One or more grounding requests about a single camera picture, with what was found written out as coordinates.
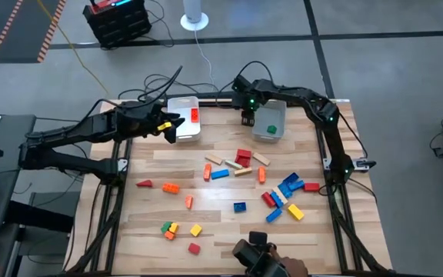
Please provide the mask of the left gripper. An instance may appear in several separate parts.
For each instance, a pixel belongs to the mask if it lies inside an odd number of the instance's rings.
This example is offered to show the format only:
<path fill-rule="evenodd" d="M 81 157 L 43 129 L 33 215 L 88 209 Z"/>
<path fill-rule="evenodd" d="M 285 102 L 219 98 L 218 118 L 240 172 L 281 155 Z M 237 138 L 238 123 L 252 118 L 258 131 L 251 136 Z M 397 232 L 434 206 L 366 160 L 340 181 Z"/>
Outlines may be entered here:
<path fill-rule="evenodd" d="M 164 129 L 167 142 L 176 142 L 176 128 L 185 122 L 180 115 L 167 115 L 158 103 L 123 102 L 115 108 L 117 134 L 123 139 L 158 136 Z"/>

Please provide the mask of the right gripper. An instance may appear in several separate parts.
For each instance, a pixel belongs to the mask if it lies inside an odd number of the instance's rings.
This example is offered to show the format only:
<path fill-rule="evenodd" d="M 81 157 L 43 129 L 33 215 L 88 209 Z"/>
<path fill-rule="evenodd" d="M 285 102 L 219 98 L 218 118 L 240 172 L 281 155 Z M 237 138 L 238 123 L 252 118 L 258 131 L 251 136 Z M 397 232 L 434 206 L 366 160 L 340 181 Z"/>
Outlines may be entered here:
<path fill-rule="evenodd" d="M 232 83 L 233 91 L 231 106 L 235 109 L 242 109 L 241 124 L 253 126 L 255 124 L 255 111 L 260 106 L 260 101 L 250 91 L 251 83 L 242 75 L 237 75 Z"/>

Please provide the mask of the white plastic bin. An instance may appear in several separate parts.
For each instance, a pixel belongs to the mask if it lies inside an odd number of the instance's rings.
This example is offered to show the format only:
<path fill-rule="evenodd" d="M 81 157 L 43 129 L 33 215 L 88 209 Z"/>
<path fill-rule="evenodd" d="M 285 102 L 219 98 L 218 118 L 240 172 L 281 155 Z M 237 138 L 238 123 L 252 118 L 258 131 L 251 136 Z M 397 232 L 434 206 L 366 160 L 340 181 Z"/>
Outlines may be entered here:
<path fill-rule="evenodd" d="M 258 142 L 277 143 L 285 133 L 286 102 L 269 100 L 255 112 L 255 124 L 252 127 L 252 138 Z M 275 125 L 275 134 L 267 132 L 269 125 Z"/>
<path fill-rule="evenodd" d="M 191 122 L 191 109 L 199 110 L 199 123 Z M 201 116 L 199 100 L 195 96 L 170 98 L 167 112 L 179 114 L 185 122 L 176 129 L 176 142 L 195 142 L 201 138 Z"/>

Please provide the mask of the large red block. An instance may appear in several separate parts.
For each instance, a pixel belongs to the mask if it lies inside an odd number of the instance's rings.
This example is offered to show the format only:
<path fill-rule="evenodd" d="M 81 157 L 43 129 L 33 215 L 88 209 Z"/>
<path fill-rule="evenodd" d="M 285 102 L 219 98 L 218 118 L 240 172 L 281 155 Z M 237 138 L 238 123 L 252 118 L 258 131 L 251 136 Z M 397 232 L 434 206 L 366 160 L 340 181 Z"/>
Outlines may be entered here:
<path fill-rule="evenodd" d="M 236 153 L 235 162 L 241 165 L 243 168 L 247 168 L 251 163 L 252 153 L 249 150 L 238 149 Z"/>

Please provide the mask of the yellow rectangular block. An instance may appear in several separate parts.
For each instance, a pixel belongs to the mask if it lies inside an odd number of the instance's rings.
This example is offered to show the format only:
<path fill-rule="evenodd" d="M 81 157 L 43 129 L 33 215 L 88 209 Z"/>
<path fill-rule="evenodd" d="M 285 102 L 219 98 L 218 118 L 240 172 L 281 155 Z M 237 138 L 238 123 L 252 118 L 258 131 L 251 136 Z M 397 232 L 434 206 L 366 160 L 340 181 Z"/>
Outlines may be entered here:
<path fill-rule="evenodd" d="M 287 207 L 289 214 L 297 221 L 300 221 L 304 218 L 305 214 L 302 210 L 300 210 L 295 204 L 291 204 Z"/>

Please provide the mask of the black power strip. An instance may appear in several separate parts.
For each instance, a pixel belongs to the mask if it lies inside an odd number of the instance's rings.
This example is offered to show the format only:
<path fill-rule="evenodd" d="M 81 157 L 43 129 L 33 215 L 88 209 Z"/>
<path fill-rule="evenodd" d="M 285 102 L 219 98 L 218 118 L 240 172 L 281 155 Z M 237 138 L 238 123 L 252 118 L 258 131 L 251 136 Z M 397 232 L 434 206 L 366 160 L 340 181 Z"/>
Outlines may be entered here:
<path fill-rule="evenodd" d="M 232 99 L 233 92 L 204 92 L 197 94 L 200 99 L 217 99 L 219 102 L 226 99 Z"/>

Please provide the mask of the black plastic crate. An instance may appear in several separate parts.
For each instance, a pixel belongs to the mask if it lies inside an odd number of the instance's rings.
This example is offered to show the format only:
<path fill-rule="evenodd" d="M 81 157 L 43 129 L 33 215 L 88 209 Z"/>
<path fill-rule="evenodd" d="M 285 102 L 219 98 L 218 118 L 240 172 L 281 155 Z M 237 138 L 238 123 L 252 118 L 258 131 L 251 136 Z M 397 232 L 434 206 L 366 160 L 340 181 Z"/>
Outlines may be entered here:
<path fill-rule="evenodd" d="M 150 32 L 145 0 L 89 0 L 82 14 L 102 48 L 124 45 Z"/>

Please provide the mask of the person's hand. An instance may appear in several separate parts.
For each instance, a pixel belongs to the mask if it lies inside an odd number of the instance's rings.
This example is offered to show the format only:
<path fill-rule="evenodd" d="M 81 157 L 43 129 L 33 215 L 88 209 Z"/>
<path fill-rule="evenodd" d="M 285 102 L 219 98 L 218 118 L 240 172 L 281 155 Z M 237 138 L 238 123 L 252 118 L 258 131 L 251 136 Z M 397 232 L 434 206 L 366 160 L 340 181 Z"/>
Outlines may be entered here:
<path fill-rule="evenodd" d="M 286 268 L 290 277 L 308 277 L 308 269 L 302 260 L 289 257 L 282 258 L 275 248 L 270 248 L 269 252 L 273 258 Z"/>

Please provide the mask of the dark grey desk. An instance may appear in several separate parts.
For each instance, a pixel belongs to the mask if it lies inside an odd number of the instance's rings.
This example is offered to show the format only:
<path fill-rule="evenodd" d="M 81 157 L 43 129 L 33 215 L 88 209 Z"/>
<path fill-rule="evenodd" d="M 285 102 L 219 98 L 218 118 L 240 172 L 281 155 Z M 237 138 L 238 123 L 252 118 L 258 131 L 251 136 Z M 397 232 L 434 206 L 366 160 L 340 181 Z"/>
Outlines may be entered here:
<path fill-rule="evenodd" d="M 3 151 L 0 157 L 0 226 L 5 221 L 19 175 L 19 146 L 26 140 L 25 135 L 33 130 L 35 121 L 34 115 L 4 115 L 0 118 L 0 149 Z"/>

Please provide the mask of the white pedestal stand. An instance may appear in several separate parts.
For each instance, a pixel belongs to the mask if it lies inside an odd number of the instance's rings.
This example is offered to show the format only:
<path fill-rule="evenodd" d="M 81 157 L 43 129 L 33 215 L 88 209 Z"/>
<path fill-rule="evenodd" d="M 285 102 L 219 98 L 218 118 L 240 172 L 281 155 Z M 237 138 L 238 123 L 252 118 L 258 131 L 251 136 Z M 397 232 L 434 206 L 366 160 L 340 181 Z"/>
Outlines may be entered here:
<path fill-rule="evenodd" d="M 184 15 L 180 19 L 182 28 L 190 32 L 201 31 L 208 26 L 209 18 L 202 11 L 201 0 L 182 0 Z"/>

